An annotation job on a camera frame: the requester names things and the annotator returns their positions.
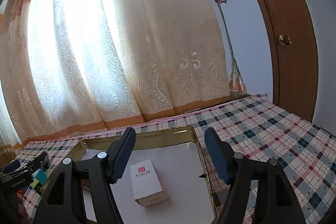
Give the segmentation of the teal plastic block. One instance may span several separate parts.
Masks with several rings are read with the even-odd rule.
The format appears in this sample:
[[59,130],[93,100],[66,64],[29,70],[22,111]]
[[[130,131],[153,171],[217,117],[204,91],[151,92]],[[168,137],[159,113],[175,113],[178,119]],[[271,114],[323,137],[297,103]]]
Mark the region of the teal plastic block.
[[45,173],[44,170],[42,170],[41,168],[39,168],[37,171],[35,171],[33,173],[33,177],[38,180],[39,183],[41,183],[42,185],[45,184],[45,182],[47,181],[47,175]]

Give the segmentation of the black hair clip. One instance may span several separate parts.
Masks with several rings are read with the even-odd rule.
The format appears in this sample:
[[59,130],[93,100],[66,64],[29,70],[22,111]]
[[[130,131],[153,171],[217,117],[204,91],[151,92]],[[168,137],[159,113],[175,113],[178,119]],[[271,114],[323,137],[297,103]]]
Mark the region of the black hair clip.
[[43,151],[39,156],[33,158],[28,164],[27,169],[30,174],[33,174],[38,169],[43,171],[48,170],[50,167],[49,155],[46,151]]

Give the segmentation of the white red-logo box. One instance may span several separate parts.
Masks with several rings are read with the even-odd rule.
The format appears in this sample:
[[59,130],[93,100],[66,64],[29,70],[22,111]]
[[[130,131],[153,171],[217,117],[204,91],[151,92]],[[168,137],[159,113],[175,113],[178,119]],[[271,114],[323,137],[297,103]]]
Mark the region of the white red-logo box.
[[150,159],[131,165],[130,176],[134,200],[142,207],[170,199]]

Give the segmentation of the plaid tablecloth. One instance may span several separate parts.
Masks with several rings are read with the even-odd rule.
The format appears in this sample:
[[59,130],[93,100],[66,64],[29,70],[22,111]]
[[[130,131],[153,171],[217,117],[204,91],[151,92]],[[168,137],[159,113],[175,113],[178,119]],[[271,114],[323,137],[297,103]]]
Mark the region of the plaid tablecloth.
[[[319,223],[335,200],[335,136],[275,106],[266,94],[209,107],[188,114],[133,125],[136,133],[193,126],[210,176],[217,213],[226,200],[228,185],[218,178],[204,144],[213,127],[219,137],[252,160],[275,158],[283,167],[301,205],[306,223]],[[51,141],[31,141],[15,157],[22,165],[47,151],[50,172],[82,139],[120,136],[126,127]]]

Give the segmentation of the white paper tray liner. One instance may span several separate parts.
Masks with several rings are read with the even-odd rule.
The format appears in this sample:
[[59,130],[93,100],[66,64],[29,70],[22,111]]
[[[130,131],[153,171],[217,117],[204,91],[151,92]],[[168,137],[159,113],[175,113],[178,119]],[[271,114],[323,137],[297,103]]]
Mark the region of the white paper tray liner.
[[130,169],[111,186],[125,223],[213,223],[215,210],[209,182],[193,142],[163,148],[134,150],[128,166],[150,159],[169,200],[143,207],[133,194]]

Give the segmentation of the gold metal tray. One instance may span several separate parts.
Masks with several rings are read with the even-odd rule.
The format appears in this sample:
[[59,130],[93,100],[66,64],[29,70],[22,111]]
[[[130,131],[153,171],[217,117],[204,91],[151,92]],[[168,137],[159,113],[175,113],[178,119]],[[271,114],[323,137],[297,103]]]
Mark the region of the gold metal tray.
[[[114,137],[109,137],[109,138],[87,139],[87,140],[80,141],[79,144],[75,145],[75,147],[65,156],[65,158],[70,157],[74,161],[82,161],[82,160],[91,159],[92,157],[97,155],[99,152],[106,151],[108,147],[111,145],[111,143],[113,143],[114,141],[118,141],[120,138],[121,136],[114,136]],[[206,180],[209,182],[210,197],[211,197],[211,200],[214,206],[214,199],[211,194],[210,179],[209,179],[209,175],[206,170],[205,160],[202,155],[201,146],[197,139],[196,133],[192,127],[185,126],[185,127],[175,128],[175,129],[159,130],[159,131],[152,131],[152,132],[146,132],[146,133],[136,133],[136,140],[135,140],[133,151],[141,150],[141,149],[163,148],[163,147],[169,147],[172,145],[178,145],[178,144],[183,144],[187,142],[193,142],[198,147],[199,155],[204,165],[203,168],[206,171]],[[85,212],[87,215],[87,223],[88,223],[90,220],[90,216],[91,215],[95,216],[92,198],[91,198],[91,185],[88,180],[82,180],[81,183],[82,183],[82,189],[83,189],[83,195],[84,195]]]

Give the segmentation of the cream orange patterned curtain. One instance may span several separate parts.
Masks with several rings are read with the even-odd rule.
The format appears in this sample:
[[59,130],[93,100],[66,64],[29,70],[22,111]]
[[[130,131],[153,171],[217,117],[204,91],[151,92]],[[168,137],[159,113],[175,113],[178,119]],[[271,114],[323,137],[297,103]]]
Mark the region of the cream orange patterned curtain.
[[210,0],[7,0],[1,149],[230,98]]

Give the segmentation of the brass door knob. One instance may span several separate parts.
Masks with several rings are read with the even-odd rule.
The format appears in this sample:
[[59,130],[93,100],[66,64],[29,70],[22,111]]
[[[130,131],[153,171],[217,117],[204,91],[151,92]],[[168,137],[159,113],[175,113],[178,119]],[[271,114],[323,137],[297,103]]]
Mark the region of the brass door knob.
[[280,35],[278,37],[278,41],[279,41],[281,46],[289,46],[292,43],[291,37],[290,36],[285,36],[285,35]]

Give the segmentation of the brown wooden door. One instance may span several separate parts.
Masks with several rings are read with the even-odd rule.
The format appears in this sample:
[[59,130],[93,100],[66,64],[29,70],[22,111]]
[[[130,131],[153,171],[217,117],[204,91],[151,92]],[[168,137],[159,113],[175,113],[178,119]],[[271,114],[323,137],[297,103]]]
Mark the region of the brown wooden door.
[[[312,121],[318,89],[317,42],[305,0],[257,0],[269,39],[273,103]],[[281,46],[278,37],[290,36]]]

